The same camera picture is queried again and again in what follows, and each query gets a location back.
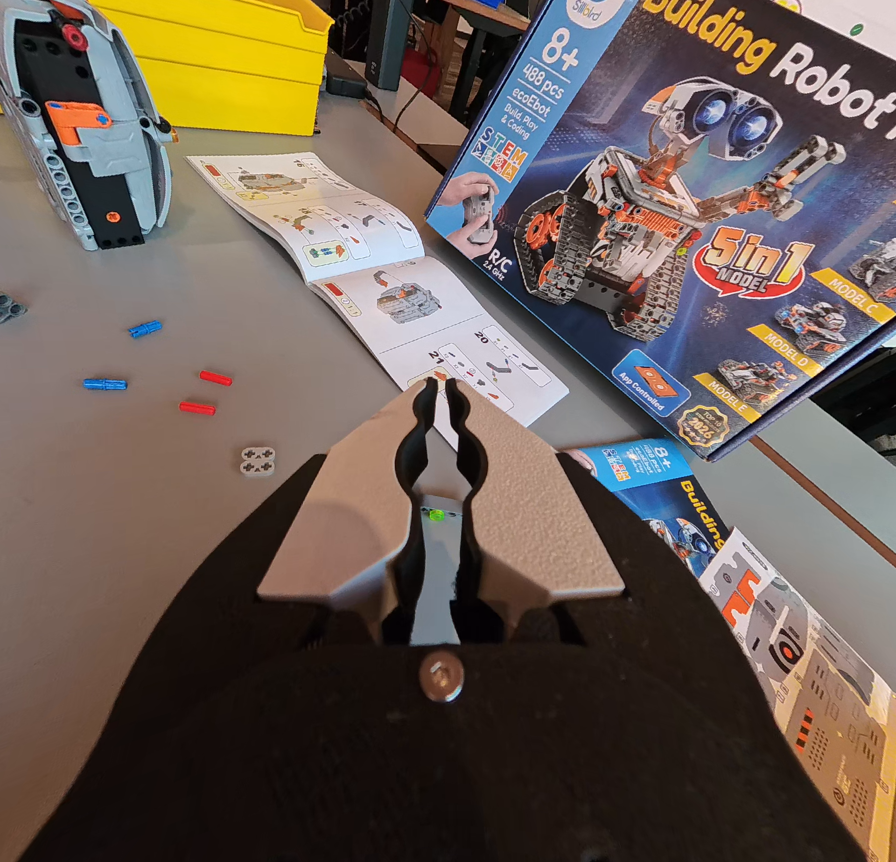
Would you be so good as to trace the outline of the yellow plastic bin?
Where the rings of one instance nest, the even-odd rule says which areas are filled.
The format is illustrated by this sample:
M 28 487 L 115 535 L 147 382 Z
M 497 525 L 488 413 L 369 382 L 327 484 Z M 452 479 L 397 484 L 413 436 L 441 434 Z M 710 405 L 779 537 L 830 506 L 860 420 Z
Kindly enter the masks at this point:
M 89 0 L 177 127 L 309 136 L 330 27 L 312 0 Z

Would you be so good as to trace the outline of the orange sticker sheets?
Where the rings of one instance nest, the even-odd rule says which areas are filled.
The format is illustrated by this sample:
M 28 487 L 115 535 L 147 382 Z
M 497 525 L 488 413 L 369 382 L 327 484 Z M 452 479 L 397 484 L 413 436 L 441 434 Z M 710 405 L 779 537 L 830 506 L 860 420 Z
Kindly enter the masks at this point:
M 894 691 L 739 530 L 699 583 L 814 786 L 868 860 L 894 860 Z

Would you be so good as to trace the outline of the long wooden table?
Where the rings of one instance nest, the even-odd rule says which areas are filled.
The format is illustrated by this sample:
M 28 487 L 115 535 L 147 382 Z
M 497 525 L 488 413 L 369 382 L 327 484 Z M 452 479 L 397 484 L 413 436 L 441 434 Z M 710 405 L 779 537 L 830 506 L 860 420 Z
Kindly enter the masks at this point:
M 488 34 L 508 38 L 521 35 L 529 27 L 530 20 L 505 4 L 489 7 L 476 0 L 439 0 L 448 6 L 449 12 L 442 22 L 442 61 L 448 65 L 454 49 L 457 23 L 465 19 L 472 32 L 462 54 L 461 67 L 454 87 L 448 112 L 459 122 L 466 120 L 469 95 L 476 77 L 476 70 Z

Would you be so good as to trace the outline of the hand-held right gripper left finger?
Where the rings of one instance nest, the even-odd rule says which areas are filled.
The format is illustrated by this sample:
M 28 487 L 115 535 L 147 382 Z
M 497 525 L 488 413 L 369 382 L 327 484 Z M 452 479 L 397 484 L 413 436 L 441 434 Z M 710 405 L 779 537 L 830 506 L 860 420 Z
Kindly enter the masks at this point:
M 418 381 L 333 445 L 258 586 L 361 615 L 386 644 L 409 644 L 425 576 L 420 498 L 438 384 Z

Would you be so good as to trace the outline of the grey desk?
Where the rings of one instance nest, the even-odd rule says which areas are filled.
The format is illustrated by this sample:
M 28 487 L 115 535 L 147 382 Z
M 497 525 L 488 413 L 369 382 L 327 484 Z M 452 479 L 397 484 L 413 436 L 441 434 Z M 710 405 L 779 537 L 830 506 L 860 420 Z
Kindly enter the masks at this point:
M 633 587 L 454 649 L 454 700 L 425 696 L 426 648 L 256 599 L 318 453 L 398 392 L 187 155 L 314 151 L 566 383 L 546 442 L 655 430 L 426 227 L 439 176 L 362 104 L 320 121 L 183 131 L 169 224 L 110 254 L 2 128 L 2 289 L 29 308 L 2 327 L 2 860 L 861 860 L 711 601 L 571 462 Z M 240 473 L 251 446 L 273 475 Z

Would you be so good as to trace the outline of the open instruction booklet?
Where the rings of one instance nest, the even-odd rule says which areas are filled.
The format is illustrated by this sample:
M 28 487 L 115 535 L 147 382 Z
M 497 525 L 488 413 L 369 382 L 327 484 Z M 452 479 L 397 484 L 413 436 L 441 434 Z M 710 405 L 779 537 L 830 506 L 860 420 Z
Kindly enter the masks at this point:
M 444 393 L 456 379 L 524 427 L 568 394 L 482 308 L 398 208 L 355 187 L 314 153 L 189 156 L 234 210 L 280 243 L 402 390 L 433 377 L 434 425 L 457 447 Z

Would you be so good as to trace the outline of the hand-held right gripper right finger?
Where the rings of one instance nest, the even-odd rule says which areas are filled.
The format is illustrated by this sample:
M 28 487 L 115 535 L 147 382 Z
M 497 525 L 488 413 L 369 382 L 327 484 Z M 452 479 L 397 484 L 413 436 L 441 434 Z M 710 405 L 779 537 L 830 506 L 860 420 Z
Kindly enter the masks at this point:
M 451 602 L 460 641 L 498 644 L 531 610 L 622 595 L 554 448 L 464 381 L 449 380 L 445 393 L 469 484 Z

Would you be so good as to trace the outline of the partly built robot model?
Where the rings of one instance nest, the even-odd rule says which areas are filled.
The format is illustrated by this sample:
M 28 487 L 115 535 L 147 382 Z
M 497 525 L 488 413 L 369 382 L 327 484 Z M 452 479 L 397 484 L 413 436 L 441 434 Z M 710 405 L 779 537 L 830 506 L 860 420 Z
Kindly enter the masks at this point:
M 2 112 L 88 251 L 142 245 L 171 200 L 156 107 L 119 28 L 88 0 L 1 0 Z

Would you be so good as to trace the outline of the blue manual booklet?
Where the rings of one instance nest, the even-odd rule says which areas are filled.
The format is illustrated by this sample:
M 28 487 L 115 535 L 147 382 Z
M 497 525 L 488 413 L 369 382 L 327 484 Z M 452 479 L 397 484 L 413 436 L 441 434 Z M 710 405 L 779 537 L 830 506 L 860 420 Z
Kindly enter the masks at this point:
M 634 511 L 696 578 L 703 575 L 730 530 L 672 442 L 614 442 L 566 453 Z

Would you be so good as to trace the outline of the black tall device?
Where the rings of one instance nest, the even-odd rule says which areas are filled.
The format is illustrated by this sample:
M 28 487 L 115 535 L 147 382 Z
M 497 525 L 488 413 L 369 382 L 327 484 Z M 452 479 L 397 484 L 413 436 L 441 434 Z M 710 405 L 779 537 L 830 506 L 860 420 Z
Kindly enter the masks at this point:
M 374 0 L 364 76 L 385 91 L 399 88 L 414 0 Z

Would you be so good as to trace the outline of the blue robot kit box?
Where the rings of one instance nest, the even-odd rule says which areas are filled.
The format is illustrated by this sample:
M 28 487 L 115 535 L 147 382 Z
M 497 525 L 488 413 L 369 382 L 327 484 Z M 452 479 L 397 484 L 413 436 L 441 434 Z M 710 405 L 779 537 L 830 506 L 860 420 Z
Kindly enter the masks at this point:
M 772 0 L 546 0 L 427 221 L 714 462 L 894 335 L 894 119 Z

